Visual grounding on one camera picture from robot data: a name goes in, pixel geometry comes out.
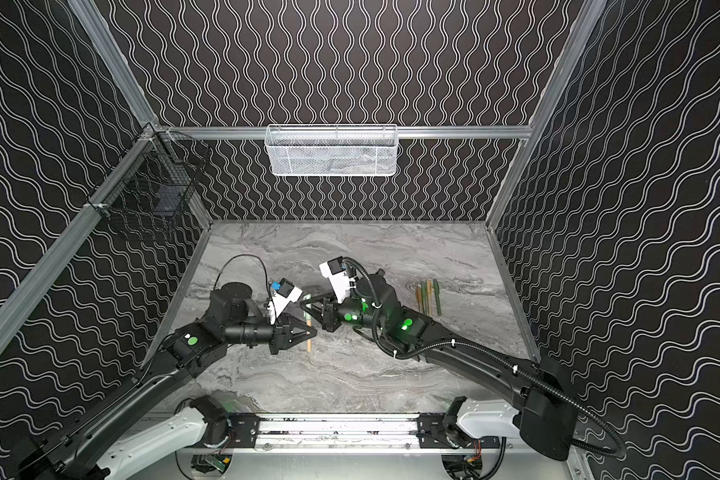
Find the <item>green pen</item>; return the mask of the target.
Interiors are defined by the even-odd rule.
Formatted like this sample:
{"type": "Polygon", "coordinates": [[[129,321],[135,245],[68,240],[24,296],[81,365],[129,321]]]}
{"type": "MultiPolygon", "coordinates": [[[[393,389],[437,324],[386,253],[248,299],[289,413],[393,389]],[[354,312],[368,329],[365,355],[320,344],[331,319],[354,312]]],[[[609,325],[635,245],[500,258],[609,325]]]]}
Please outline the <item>green pen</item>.
{"type": "Polygon", "coordinates": [[[433,283],[433,295],[435,300],[436,312],[438,316],[442,315],[442,300],[441,300],[441,287],[437,279],[432,280],[433,283]]]}
{"type": "Polygon", "coordinates": [[[421,296],[422,313],[424,315],[429,315],[429,313],[430,313],[429,295],[428,295],[428,286],[427,286],[426,281],[421,282],[419,290],[420,290],[420,296],[421,296]]]}

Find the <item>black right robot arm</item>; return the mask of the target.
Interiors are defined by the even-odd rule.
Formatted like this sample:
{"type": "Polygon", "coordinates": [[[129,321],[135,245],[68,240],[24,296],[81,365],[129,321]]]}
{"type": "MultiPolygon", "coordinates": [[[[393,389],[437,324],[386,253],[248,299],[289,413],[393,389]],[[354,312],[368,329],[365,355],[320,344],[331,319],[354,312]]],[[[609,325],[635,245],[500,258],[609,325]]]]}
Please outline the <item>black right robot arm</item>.
{"type": "Polygon", "coordinates": [[[361,278],[346,298],[334,293],[316,295],[299,302],[306,313],[327,331],[340,325],[371,330],[378,317],[381,344],[401,356],[434,363],[487,388],[516,411],[512,429],[539,454],[557,461],[568,459],[577,423],[575,407],[534,385],[526,373],[572,397],[574,390],[565,369],[542,356],[538,362],[513,357],[469,340],[435,319],[403,305],[382,271],[361,278]]]}

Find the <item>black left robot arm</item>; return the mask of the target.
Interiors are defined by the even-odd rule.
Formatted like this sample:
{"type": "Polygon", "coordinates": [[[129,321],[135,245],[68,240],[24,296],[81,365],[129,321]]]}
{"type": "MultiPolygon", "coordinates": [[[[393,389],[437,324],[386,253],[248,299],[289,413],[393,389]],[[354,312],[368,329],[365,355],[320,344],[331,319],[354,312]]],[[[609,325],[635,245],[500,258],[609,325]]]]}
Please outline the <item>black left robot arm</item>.
{"type": "Polygon", "coordinates": [[[224,358],[229,347],[265,345],[276,355],[316,336],[315,328],[287,313],[302,291],[282,279],[260,308],[251,288],[230,282],[213,290],[205,313],[169,334],[136,373],[102,403],[59,432],[21,440],[12,450],[11,479],[123,479],[200,441],[231,442],[227,414],[208,397],[191,401],[169,420],[128,437],[165,398],[224,358]]]}

